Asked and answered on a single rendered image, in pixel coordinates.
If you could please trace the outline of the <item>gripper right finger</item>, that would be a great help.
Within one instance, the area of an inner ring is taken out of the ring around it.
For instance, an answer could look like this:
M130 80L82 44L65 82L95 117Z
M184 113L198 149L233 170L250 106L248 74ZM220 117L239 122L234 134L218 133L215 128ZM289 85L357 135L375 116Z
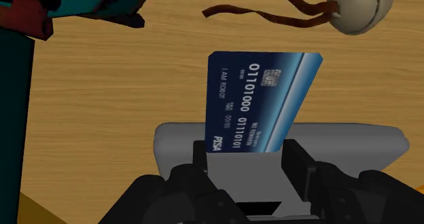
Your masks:
M326 224L424 224L424 194L384 172L365 170L354 178L314 160L294 139L283 142L281 167Z

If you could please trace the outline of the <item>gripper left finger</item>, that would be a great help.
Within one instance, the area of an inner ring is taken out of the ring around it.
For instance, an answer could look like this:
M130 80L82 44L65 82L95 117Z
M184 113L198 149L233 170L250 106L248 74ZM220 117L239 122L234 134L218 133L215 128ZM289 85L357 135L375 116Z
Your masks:
M204 141L194 141L192 162L169 178L136 178L99 224L249 224L234 200L207 176Z

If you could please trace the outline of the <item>grey flat rounded device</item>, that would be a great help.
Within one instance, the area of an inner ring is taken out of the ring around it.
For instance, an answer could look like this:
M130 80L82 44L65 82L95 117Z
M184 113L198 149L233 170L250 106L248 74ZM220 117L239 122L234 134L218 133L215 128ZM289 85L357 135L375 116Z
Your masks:
M192 162L194 141L205 135L203 123L163 123L154 135L154 155L167 179L174 166ZM317 161L329 162L357 177L363 170L382 170L409 149L399 128L353 123L295 123L288 138L296 140ZM281 152L210 153L208 176L235 202L258 206L278 202L274 217L308 215L303 202L281 169Z

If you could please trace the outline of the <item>blue bank card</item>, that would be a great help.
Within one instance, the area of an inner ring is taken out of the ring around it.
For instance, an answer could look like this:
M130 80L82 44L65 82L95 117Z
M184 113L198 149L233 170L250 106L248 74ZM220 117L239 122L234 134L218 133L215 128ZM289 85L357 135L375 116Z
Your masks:
M278 151L322 62L321 54L308 52L210 54L207 152Z

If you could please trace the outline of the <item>teal and red figure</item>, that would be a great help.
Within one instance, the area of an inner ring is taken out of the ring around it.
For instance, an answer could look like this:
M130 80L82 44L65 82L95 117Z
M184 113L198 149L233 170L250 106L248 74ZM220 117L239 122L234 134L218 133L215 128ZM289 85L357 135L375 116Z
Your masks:
M53 19L80 16L132 28L146 0L0 0L0 224L17 224L35 40Z

